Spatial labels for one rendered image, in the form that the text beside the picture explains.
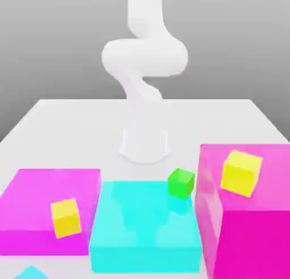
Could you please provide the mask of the large pink box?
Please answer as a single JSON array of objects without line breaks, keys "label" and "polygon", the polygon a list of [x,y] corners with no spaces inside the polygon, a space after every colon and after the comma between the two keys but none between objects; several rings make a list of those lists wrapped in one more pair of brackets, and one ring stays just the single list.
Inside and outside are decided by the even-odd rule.
[{"label": "large pink box", "polygon": [[[232,150],[263,159],[250,198],[220,188]],[[208,279],[290,279],[290,144],[202,144],[194,208]]]}]

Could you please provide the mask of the large cyan box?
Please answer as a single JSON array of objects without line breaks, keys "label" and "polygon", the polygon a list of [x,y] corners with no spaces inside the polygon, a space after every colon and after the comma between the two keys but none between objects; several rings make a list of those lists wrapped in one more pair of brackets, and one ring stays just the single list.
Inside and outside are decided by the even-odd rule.
[{"label": "large cyan box", "polygon": [[94,273],[198,273],[202,244],[191,197],[166,181],[103,183],[89,243]]}]

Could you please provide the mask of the large magenta box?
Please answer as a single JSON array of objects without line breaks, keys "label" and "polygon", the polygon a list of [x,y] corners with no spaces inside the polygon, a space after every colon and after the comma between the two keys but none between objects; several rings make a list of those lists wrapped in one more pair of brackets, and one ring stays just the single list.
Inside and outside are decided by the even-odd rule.
[{"label": "large magenta box", "polygon": [[[99,169],[20,169],[0,195],[0,255],[88,255]],[[82,231],[57,238],[51,203],[75,199]]]}]

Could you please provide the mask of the small yellow cube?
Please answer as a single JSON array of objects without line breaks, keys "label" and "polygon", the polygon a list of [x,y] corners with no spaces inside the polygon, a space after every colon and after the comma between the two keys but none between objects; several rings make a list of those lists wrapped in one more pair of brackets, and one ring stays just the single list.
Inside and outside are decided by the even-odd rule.
[{"label": "small yellow cube", "polygon": [[51,212],[56,237],[63,238],[82,231],[75,199],[51,203]]},{"label": "small yellow cube", "polygon": [[223,163],[220,187],[224,190],[251,197],[258,182],[263,158],[233,150]]}]

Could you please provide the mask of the small cyan cube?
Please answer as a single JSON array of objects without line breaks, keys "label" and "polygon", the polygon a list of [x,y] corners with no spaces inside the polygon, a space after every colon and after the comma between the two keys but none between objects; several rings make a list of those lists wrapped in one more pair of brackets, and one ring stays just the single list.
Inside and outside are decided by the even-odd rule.
[{"label": "small cyan cube", "polygon": [[24,271],[18,274],[14,279],[49,279],[47,275],[42,273],[34,266],[28,266]]}]

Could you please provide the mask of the small green cube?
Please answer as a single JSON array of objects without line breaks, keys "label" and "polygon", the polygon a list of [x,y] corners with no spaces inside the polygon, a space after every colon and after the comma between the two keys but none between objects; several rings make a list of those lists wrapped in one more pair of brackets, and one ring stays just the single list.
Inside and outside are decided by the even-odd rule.
[{"label": "small green cube", "polygon": [[195,174],[176,168],[168,177],[168,194],[180,199],[187,199],[194,188]]}]

